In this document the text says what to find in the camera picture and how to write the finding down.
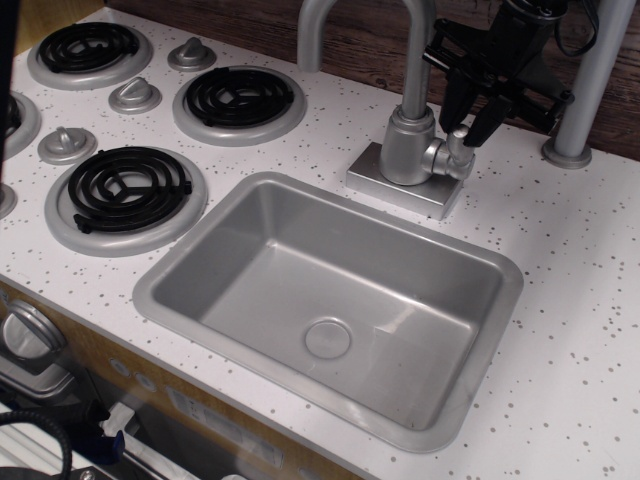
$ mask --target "wood panel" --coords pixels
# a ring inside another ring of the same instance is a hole
[[[107,0],[118,10],[192,33],[294,62],[297,16],[302,0]],[[438,15],[486,29],[498,0],[437,0]],[[578,7],[563,21],[563,36],[575,48],[589,36],[588,22]],[[409,19],[401,0],[342,0],[329,14],[324,70],[345,78],[400,93]],[[549,42],[547,62],[571,85],[579,60],[567,58]],[[611,82],[593,125],[592,147],[640,160],[640,5],[636,6]],[[429,101],[439,103],[444,75],[435,72]],[[520,121],[512,124],[530,128]]]
[[[0,281],[0,294],[2,299],[0,302],[0,318],[5,318],[7,313],[3,302],[20,299],[35,306],[63,333],[69,344],[69,353],[75,362],[116,385],[127,394],[135,396],[140,401],[151,405],[163,414],[196,431],[237,458],[269,475],[273,480],[299,479],[298,471],[300,468],[316,472],[320,478],[362,480],[359,476],[226,404],[203,389],[177,377],[157,364],[73,321],[49,306],[43,305],[41,302],[2,281]],[[125,377],[117,373],[110,365],[109,360],[111,358],[116,358],[126,365],[131,375]],[[157,391],[150,392],[143,388],[135,380],[133,375],[135,372],[141,372],[153,381],[158,386]],[[272,464],[233,443],[228,438],[182,414],[173,406],[165,387],[171,387],[183,393],[207,408],[223,415],[241,428],[269,442],[269,444],[284,453],[282,468],[274,467]]]
[[[16,54],[24,52],[56,30],[104,6],[102,0],[22,0]]]

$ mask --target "wooden backsplash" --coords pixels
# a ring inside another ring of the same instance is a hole
[[[43,37],[102,7],[102,0],[22,0],[16,53],[24,52]]]
[[[178,27],[287,61],[296,59],[297,17],[302,0],[107,0],[111,8]],[[487,29],[502,2],[437,0],[439,17]],[[341,0],[329,14],[324,71],[401,93],[409,17],[401,0]],[[568,47],[589,37],[578,2],[563,19]],[[571,85],[579,60],[565,57],[550,41],[545,58]],[[432,69],[429,101],[440,103],[445,80]],[[594,122],[589,145],[640,160],[640,6],[627,31],[610,84]],[[527,127],[514,121],[515,125]]]

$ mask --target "countertop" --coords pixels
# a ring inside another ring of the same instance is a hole
[[[596,151],[582,170],[558,169],[541,159],[546,137],[503,126],[477,151],[449,216],[430,220],[345,186],[350,164],[369,142],[382,141],[399,95],[203,39],[217,66],[274,68],[308,100],[301,124],[280,139],[207,146],[171,120],[175,92],[196,74],[172,70],[166,56],[191,35],[109,9],[88,19],[134,26],[150,38],[154,57],[140,75],[163,101],[146,114],[120,115],[107,102],[113,88],[54,91],[31,79],[26,53],[16,58],[12,89],[41,110],[42,127],[3,165],[3,182],[19,201],[0,221],[0,279],[365,478],[640,478],[640,163]],[[41,162],[36,147],[58,126],[91,130],[100,149],[148,145],[187,156],[206,177],[207,211],[243,177],[279,171],[513,260],[525,287],[457,438],[431,454],[399,451],[142,318],[133,286],[171,245],[95,258],[53,239],[44,200],[69,167]]]

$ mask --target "faucet handle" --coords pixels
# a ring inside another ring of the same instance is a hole
[[[456,180],[466,180],[475,163],[475,147],[465,145],[469,127],[458,125],[447,134],[446,141],[434,138],[423,157],[427,171],[436,175],[449,175]]]

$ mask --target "silver sink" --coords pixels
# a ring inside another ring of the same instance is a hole
[[[456,435],[522,290],[502,255],[274,173],[138,282],[138,311],[405,450]]]

